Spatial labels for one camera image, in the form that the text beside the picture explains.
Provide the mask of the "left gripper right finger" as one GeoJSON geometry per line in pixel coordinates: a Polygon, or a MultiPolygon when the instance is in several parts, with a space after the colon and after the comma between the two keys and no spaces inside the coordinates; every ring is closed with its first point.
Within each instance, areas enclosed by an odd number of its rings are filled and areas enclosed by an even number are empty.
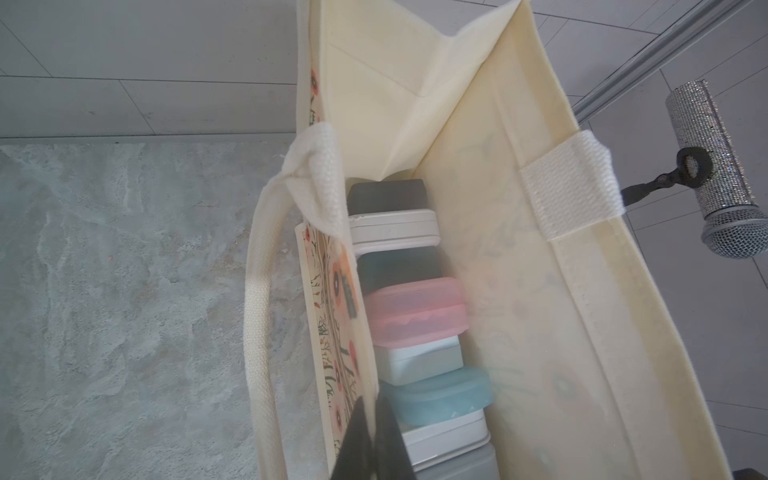
{"type": "Polygon", "coordinates": [[[389,400],[376,400],[375,474],[379,480],[416,480],[405,442],[389,400]]]}

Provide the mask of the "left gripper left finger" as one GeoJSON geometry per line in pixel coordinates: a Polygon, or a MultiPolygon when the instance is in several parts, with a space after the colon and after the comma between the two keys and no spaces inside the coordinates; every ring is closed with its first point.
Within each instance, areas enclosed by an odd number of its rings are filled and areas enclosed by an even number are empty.
{"type": "Polygon", "coordinates": [[[354,405],[330,479],[370,480],[374,473],[374,446],[364,400],[360,397],[354,405]]]}

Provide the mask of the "teal translucent pencil case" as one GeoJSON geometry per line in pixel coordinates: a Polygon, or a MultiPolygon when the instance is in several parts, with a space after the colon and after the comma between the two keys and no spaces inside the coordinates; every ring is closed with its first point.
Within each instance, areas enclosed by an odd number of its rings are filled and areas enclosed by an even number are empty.
{"type": "Polygon", "coordinates": [[[493,401],[489,374],[475,367],[465,366],[407,385],[381,382],[379,386],[397,420],[418,427],[483,410],[493,401]]]}

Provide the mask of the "pink translucent pencil case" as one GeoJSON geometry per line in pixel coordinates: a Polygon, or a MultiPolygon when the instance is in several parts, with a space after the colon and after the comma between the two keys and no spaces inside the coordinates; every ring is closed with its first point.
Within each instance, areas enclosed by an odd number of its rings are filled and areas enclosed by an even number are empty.
{"type": "Polygon", "coordinates": [[[399,349],[457,336],[469,328],[462,284],[441,277],[393,285],[364,297],[373,344],[399,349]]]}

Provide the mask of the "floral canvas tote bag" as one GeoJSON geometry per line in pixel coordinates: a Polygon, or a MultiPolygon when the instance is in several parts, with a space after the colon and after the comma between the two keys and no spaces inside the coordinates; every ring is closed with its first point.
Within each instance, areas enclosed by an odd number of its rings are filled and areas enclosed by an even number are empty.
{"type": "Polygon", "coordinates": [[[424,181],[440,260],[468,301],[505,479],[728,479],[687,352],[623,221],[611,156],[579,129],[513,1],[445,35],[392,1],[297,5],[297,135],[254,212],[243,342],[259,473],[287,475],[271,385],[270,283],[297,208],[301,273],[333,470],[379,380],[346,193],[424,181]]]}

